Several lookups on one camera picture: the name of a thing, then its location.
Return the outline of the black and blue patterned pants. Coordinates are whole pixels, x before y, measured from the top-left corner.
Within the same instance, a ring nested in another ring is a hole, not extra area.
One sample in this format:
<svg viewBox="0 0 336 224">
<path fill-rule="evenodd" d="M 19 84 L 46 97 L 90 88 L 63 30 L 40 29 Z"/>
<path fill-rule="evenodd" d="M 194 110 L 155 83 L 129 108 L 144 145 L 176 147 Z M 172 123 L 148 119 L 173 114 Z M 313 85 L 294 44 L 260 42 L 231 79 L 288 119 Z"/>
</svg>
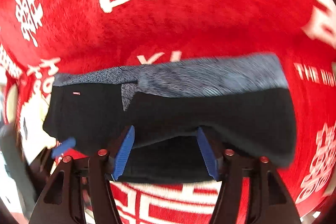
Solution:
<svg viewBox="0 0 336 224">
<path fill-rule="evenodd" d="M 135 129 L 120 181 L 179 184 L 210 180 L 196 135 L 216 139 L 279 167 L 294 159 L 296 124 L 278 57 L 256 53 L 59 73 L 43 129 L 92 156 L 127 126 Z"/>
</svg>

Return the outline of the red bedspread with white characters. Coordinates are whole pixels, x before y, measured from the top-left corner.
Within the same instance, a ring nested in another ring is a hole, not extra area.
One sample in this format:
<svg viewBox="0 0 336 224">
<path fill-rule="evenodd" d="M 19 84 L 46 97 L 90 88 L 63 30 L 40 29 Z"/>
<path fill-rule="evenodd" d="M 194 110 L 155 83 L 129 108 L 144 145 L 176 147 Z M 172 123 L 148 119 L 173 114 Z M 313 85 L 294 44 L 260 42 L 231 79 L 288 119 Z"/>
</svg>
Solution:
<svg viewBox="0 0 336 224">
<path fill-rule="evenodd" d="M 54 159 L 37 201 L 27 173 L 62 141 L 43 129 L 59 73 L 275 54 L 296 124 L 279 167 L 222 143 L 222 180 L 113 181 L 108 148 Z M 335 0 L 1 0 L 7 89 L 1 151 L 29 223 L 335 223 Z"/>
</svg>

